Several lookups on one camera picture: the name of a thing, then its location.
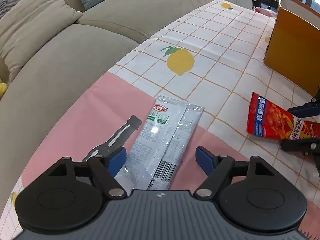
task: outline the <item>red bag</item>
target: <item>red bag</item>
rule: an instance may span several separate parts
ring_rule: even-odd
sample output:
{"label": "red bag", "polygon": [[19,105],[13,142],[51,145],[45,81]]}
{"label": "red bag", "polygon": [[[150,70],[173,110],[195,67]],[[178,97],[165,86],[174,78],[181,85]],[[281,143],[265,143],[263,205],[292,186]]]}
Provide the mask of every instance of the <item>red bag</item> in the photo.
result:
{"label": "red bag", "polygon": [[252,93],[247,132],[276,140],[302,139],[319,137],[320,124],[299,119],[264,97]]}

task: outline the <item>sofa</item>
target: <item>sofa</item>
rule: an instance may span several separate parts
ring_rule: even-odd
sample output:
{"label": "sofa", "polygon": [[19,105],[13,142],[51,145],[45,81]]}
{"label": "sofa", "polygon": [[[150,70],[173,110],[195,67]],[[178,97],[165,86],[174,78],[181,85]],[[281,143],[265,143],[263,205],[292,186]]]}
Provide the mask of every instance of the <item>sofa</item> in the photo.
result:
{"label": "sofa", "polygon": [[[213,0],[105,0],[49,40],[0,100],[0,211],[43,139],[110,67],[157,31]],[[252,0],[227,0],[252,9]],[[0,59],[0,78],[8,72]]]}

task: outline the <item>snack package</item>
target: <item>snack package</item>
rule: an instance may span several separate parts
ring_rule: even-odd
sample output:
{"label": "snack package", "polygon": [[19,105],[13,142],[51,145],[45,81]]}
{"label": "snack package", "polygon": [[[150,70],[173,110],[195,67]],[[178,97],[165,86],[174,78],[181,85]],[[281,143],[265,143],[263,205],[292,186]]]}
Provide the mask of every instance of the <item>snack package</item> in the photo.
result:
{"label": "snack package", "polygon": [[319,137],[320,124],[299,119],[264,97],[252,93],[247,132],[275,140],[303,139]]}
{"label": "snack package", "polygon": [[273,18],[277,17],[277,13],[274,12],[274,11],[271,11],[269,9],[265,9],[265,8],[261,8],[261,7],[255,7],[254,11],[256,11],[258,13],[261,13],[261,14],[263,14],[265,16],[268,16],[268,17],[273,17]]}
{"label": "snack package", "polygon": [[188,102],[158,96],[124,166],[115,179],[127,192],[147,189]]}
{"label": "snack package", "polygon": [[188,104],[179,125],[159,163],[148,189],[167,190],[173,178],[190,137],[198,124],[203,107]]}

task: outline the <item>white snack package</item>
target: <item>white snack package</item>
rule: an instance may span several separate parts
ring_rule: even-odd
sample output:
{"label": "white snack package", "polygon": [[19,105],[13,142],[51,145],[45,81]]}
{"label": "white snack package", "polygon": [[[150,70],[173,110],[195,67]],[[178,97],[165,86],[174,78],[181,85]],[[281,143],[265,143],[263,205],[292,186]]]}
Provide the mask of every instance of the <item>white snack package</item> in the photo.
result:
{"label": "white snack package", "polygon": [[203,107],[188,104],[187,110],[179,122],[148,189],[167,190],[169,188],[170,181],[200,120],[203,109]]}
{"label": "white snack package", "polygon": [[159,95],[115,179],[129,193],[147,189],[188,102]]}

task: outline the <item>orange cardboard box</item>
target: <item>orange cardboard box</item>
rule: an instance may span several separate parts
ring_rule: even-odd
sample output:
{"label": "orange cardboard box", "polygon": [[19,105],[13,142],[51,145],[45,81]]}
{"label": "orange cardboard box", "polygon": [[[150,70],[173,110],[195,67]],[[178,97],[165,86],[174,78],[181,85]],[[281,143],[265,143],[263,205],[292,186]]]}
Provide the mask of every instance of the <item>orange cardboard box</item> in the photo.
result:
{"label": "orange cardboard box", "polygon": [[315,96],[319,56],[320,14],[298,0],[281,0],[264,63]]}

